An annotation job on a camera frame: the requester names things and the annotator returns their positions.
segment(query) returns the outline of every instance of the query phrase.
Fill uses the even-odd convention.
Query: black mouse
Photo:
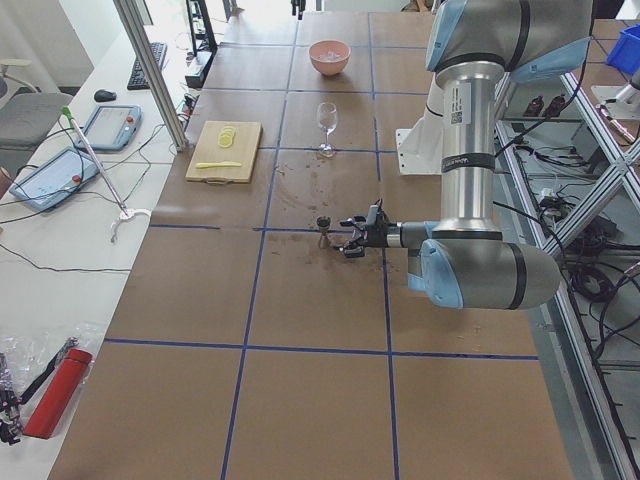
[[[98,90],[93,94],[93,99],[96,102],[111,102],[118,97],[116,92],[110,92],[109,90]]]

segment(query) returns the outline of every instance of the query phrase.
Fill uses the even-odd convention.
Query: wooden cutting board
[[[233,145],[218,145],[220,131],[231,126],[236,129]],[[190,182],[248,183],[251,180],[258,142],[262,134],[259,122],[205,122],[185,178]],[[238,162],[239,167],[196,168],[198,163]]]

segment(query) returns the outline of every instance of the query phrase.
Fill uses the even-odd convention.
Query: blue plastic container
[[[640,68],[640,24],[625,28],[607,57],[607,65],[633,75]]]

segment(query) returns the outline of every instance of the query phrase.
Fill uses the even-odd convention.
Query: white desk
[[[116,154],[100,155],[106,168],[114,166],[138,149],[149,139],[154,128],[163,123],[149,90],[126,89],[134,58],[129,39],[122,34],[70,105],[80,125],[84,124],[93,111],[96,105],[93,94],[100,88],[117,92],[118,99],[111,104],[135,104],[142,107],[142,124],[127,148]],[[172,49],[170,45],[163,75],[175,105],[180,103],[186,89],[183,59],[183,52]],[[52,137],[37,150],[30,163],[42,164],[68,145],[66,135]],[[149,159],[150,166],[140,155],[134,154],[121,165],[109,169],[108,175],[118,193],[124,197],[149,167],[144,180],[127,200],[127,205],[152,210],[158,201],[175,153],[167,131],[162,129],[144,148],[143,153]],[[88,183],[83,191],[98,192],[112,198],[105,182],[99,177]],[[2,205],[14,200],[7,193],[0,201],[0,222],[33,213],[20,204]],[[122,224],[117,243],[112,244],[109,241],[109,228],[118,214],[117,205],[97,195],[74,195],[51,213],[3,225],[0,244],[42,266],[129,269],[145,235],[149,219],[138,216]],[[97,353],[128,275],[126,272],[40,271],[1,249],[0,272],[0,348],[6,348],[7,342],[5,340],[3,346],[2,339],[15,337],[20,345],[30,344],[36,347],[44,364],[66,338],[78,334],[81,335],[79,348],[89,350],[94,355]],[[28,381],[35,378],[41,368],[44,365],[35,367]],[[41,387],[39,395],[22,409],[25,421],[45,389],[46,385]],[[81,391],[79,388],[76,392],[53,438],[40,440],[22,437],[20,443],[11,447],[0,444],[3,477],[34,480],[47,477],[64,440]]]

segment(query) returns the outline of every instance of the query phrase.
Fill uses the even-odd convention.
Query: keyboard
[[[167,44],[163,42],[152,42],[150,45],[153,56],[156,58],[156,62],[160,69],[162,69],[164,57],[167,55]],[[135,62],[133,62],[133,67],[131,68],[131,76],[127,83],[127,90],[148,90],[149,88],[149,82],[147,82],[147,79],[144,76],[140,60],[136,58]]]

